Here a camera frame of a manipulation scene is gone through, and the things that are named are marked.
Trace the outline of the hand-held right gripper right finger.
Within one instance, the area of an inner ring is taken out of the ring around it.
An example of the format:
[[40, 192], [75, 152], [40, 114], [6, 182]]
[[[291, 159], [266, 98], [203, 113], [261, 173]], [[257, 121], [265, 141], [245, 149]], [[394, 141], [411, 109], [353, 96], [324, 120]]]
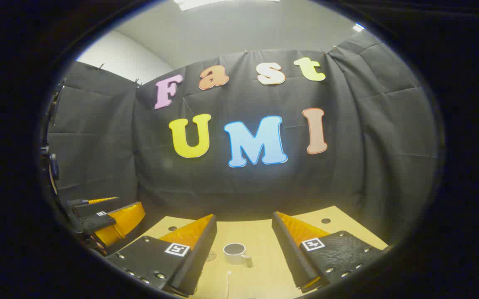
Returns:
[[327, 233], [279, 211], [272, 214], [272, 229], [302, 293], [345, 280], [383, 252], [347, 231]]

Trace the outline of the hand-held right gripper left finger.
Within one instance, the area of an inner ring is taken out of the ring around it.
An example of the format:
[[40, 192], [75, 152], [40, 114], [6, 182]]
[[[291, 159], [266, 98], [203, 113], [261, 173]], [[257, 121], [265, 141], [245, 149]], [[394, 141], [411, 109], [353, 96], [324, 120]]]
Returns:
[[150, 288], [194, 295], [218, 232], [210, 214], [156, 238], [142, 236], [106, 259]]

